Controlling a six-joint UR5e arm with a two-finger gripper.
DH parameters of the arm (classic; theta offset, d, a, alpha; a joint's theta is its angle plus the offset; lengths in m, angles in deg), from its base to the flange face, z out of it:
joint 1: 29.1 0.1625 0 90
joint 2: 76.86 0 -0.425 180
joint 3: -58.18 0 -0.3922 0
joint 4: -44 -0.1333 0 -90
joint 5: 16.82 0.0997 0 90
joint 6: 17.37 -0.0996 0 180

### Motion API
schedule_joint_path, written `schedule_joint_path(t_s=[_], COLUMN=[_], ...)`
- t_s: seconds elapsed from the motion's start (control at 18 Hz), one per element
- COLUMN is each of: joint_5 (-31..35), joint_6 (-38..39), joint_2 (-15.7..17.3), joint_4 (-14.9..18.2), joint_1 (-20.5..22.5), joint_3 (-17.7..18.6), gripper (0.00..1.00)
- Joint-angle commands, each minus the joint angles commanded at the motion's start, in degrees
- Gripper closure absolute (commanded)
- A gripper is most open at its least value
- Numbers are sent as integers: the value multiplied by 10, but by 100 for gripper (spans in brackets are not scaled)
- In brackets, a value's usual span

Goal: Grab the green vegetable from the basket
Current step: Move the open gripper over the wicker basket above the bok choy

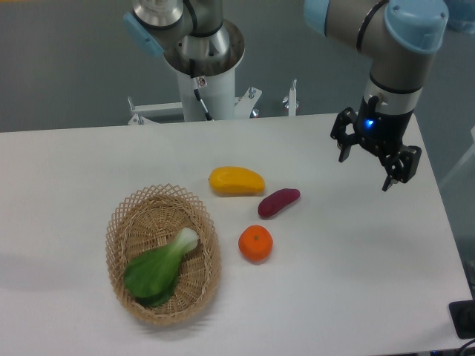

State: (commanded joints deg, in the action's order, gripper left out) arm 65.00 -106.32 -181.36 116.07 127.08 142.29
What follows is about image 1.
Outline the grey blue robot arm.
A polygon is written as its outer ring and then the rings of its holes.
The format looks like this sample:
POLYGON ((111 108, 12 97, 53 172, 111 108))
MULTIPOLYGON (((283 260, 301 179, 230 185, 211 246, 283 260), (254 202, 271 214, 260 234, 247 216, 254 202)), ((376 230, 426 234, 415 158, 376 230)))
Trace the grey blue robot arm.
MULTIPOLYGON (((448 21, 443 1, 306 1, 305 22, 372 60, 360 108, 340 112, 331 137, 344 161, 354 145, 379 159, 384 188, 408 182, 422 151, 403 136, 448 21)), ((248 117, 235 99, 235 68, 244 55, 238 28, 221 1, 134 1, 123 18, 135 43, 163 57, 177 74, 186 121, 248 117)))

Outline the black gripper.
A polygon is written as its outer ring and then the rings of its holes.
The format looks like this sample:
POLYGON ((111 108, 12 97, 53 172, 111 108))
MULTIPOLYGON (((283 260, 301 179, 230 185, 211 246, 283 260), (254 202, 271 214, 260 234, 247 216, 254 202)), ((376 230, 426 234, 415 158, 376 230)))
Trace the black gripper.
POLYGON ((358 114, 350 107, 345 108, 337 115, 330 132, 340 150, 338 161, 348 158, 357 141, 363 149, 381 159, 387 174, 383 191, 399 182, 407 183, 415 176, 422 155, 419 146, 402 143, 412 114, 412 111, 398 115, 381 113, 374 99, 362 99, 358 114), (347 133, 353 125, 355 133, 347 133))

